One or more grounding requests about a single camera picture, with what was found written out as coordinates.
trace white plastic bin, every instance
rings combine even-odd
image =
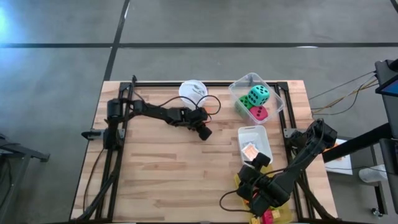
[[[250,89],[255,85],[263,85],[267,88],[270,93],[269,99],[263,104],[263,107],[268,112],[268,117],[262,121],[257,120],[250,111],[239,101],[239,98],[247,95]],[[249,73],[239,79],[238,81],[232,83],[229,86],[229,92],[231,93],[232,105],[234,105],[237,113],[249,124],[262,124],[271,119],[277,113],[279,113],[284,108],[284,102],[276,94],[276,92],[256,73]]]
[[[259,152],[268,156],[271,159],[269,163],[272,163],[273,158],[271,147],[269,146],[267,131],[264,126],[257,125],[239,128],[238,141],[243,164],[244,161],[249,161],[249,158],[247,158],[242,152],[243,148],[245,148],[249,143],[255,145]]]

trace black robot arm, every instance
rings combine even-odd
[[[270,206],[282,206],[289,200],[294,183],[300,178],[301,172],[325,148],[332,147],[336,137],[337,132],[323,120],[314,121],[305,133],[293,133],[290,143],[301,150],[283,172],[267,177],[260,173],[260,169],[243,165],[238,173],[241,183],[236,193],[249,201],[250,212],[256,216],[264,214]]]
[[[206,140],[211,135],[211,130],[206,127],[205,121],[208,118],[206,110],[199,107],[191,110],[186,107],[163,108],[146,103],[142,100],[128,100],[125,98],[109,100],[107,104],[106,122],[108,128],[104,132],[104,148],[115,149],[120,146],[121,141],[118,134],[119,123],[123,122],[123,106],[128,106],[132,110],[128,119],[143,115],[151,118],[161,119],[167,124],[175,127],[186,127],[189,130],[197,131],[200,139]]]

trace wooden table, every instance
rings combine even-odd
[[[301,80],[287,82],[297,127],[305,129],[313,119],[304,82]],[[117,97],[119,83],[104,82],[93,128],[106,128],[104,122],[106,102]],[[178,95],[176,87],[137,87],[136,91],[146,102],[154,105]],[[240,116],[234,112],[228,88],[209,87],[209,94],[216,95],[220,99],[222,109],[208,124],[213,134],[207,141],[201,141],[196,132],[169,126],[161,120],[144,116],[130,120],[114,222],[248,221],[247,213],[226,212],[218,205],[220,197],[225,192],[236,188],[233,176],[242,166],[238,151],[238,128],[247,124],[243,123]],[[213,110],[216,105],[216,101],[209,99],[205,107]],[[182,106],[182,102],[175,100],[166,107],[171,106]],[[287,112],[285,118],[289,123]],[[274,156],[273,168],[283,168],[287,165],[287,161],[279,117],[274,116],[265,123],[264,127]],[[102,140],[91,141],[88,145],[71,218],[76,218],[82,213],[83,194],[88,177],[101,150]],[[101,185],[105,153],[101,156],[91,180],[86,206],[93,200]],[[307,176],[312,192],[326,210],[336,217],[336,208],[321,156],[308,167]],[[305,207],[302,192],[300,196]],[[104,216],[108,211],[106,200]],[[243,208],[242,201],[237,195],[227,196],[223,205],[234,209]],[[289,200],[289,207],[295,217],[292,197]]]

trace concrete floor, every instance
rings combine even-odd
[[[0,43],[112,43],[124,0],[0,0]],[[389,0],[183,1],[132,0],[121,42],[394,42],[398,13]],[[111,80],[234,80],[249,72],[265,80],[301,79],[308,96],[397,58],[397,48],[119,49]],[[0,132],[51,153],[32,161],[11,219],[68,220],[111,49],[1,49]],[[324,106],[367,77],[315,98]],[[348,98],[329,112],[348,107]],[[387,121],[373,89],[346,113],[326,116],[340,135],[354,137]],[[360,160],[361,155],[353,156]],[[377,219],[373,188],[330,176],[339,217]]]

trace green die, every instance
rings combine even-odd
[[[242,97],[239,98],[239,101],[244,105],[244,107],[246,107],[248,110],[250,110],[253,105],[249,102],[249,98],[248,96],[244,95]]]
[[[244,110],[244,108],[246,107],[248,110],[250,110],[252,107],[253,107],[253,105],[248,101],[248,96],[242,96],[242,97],[240,97],[239,98],[239,101],[236,101],[235,102],[235,110],[236,110],[236,112],[239,114],[239,115],[241,115],[241,117],[243,118],[243,119],[246,119],[246,118],[248,118],[248,113]]]
[[[261,106],[269,99],[269,96],[269,91],[265,86],[256,85],[249,91],[248,101],[254,106]]]

